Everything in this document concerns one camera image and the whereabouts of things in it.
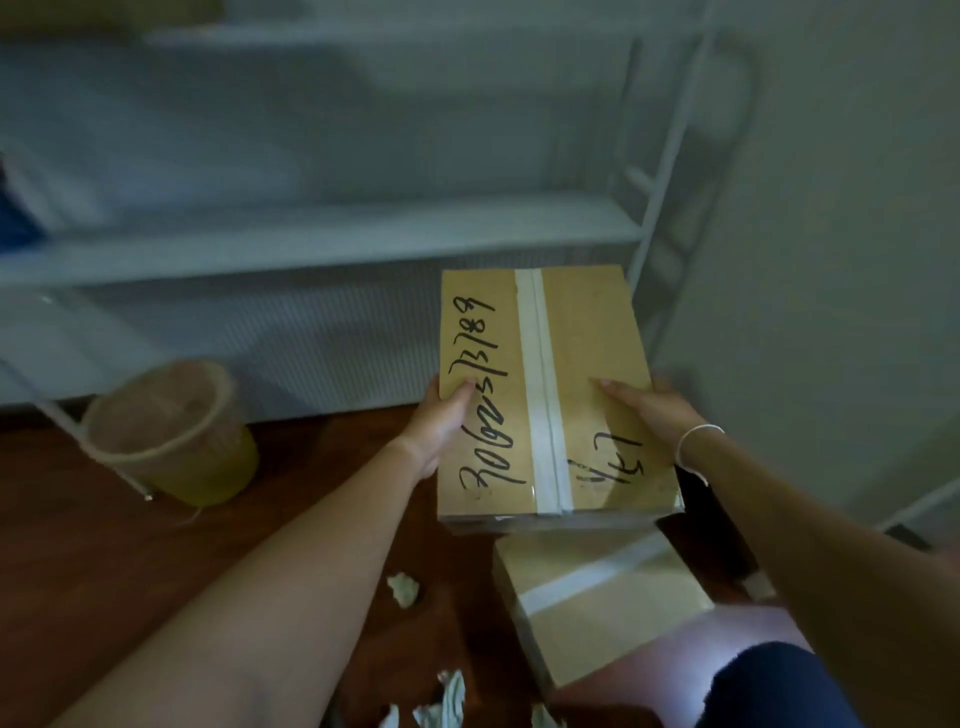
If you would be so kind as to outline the person's left hand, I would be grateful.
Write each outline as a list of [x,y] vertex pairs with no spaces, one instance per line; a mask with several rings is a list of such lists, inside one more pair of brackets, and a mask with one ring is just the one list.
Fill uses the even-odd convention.
[[442,452],[462,423],[442,423],[439,376],[429,381],[423,399],[412,418],[391,445],[405,454],[414,468],[415,481],[432,477],[438,468]]

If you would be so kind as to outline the person's right hand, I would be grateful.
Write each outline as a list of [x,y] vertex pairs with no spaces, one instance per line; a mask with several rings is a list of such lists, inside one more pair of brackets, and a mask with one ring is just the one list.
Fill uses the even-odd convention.
[[685,438],[693,431],[712,426],[666,380],[653,379],[646,391],[654,392],[654,403],[648,404],[642,415],[637,415],[672,451],[675,465],[683,467],[681,450]]

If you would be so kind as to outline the handwritten taped cardboard box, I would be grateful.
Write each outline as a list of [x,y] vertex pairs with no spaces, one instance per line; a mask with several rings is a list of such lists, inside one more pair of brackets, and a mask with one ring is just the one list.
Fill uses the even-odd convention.
[[684,509],[674,457],[601,379],[651,386],[618,264],[447,270],[438,392],[475,386],[438,462],[451,530],[639,528]]

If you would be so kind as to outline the person's right forearm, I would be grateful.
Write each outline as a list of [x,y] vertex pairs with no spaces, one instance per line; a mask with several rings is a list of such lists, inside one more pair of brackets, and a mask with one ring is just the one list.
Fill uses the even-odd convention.
[[864,725],[960,728],[959,573],[792,487],[716,427],[680,454]]

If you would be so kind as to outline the person's left forearm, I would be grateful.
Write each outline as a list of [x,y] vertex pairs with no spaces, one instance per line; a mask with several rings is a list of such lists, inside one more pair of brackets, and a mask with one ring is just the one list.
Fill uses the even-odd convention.
[[319,728],[416,485],[398,436],[235,564],[50,728]]

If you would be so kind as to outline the plain taped cardboard box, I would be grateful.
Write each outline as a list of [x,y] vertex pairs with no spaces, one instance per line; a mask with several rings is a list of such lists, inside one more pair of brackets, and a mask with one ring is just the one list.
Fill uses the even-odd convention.
[[492,576],[547,699],[714,609],[654,523],[512,533]]

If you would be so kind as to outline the yellow wastebasket with plastic liner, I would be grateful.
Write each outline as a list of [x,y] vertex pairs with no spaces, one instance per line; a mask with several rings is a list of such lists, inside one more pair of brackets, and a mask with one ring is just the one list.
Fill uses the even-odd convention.
[[194,508],[233,499],[258,471],[236,380],[209,359],[169,362],[97,397],[79,431],[102,466]]

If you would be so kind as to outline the person's leg in dark shorts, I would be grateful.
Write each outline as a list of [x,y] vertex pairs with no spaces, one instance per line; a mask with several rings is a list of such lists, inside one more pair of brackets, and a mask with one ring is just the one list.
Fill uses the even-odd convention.
[[865,728],[838,683],[809,650],[752,646],[712,678],[695,728]]

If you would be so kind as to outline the blue fabric item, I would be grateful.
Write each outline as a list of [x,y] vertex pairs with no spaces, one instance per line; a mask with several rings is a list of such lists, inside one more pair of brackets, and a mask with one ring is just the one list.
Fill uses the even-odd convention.
[[17,200],[0,156],[0,254],[21,252],[42,244],[46,235]]

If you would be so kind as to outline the white metal bunk bed frame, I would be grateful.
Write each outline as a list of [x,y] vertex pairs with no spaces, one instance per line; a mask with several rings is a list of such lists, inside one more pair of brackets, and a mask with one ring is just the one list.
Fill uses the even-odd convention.
[[0,417],[209,358],[253,421],[405,405],[440,270],[616,262],[694,190],[737,0],[0,0]]

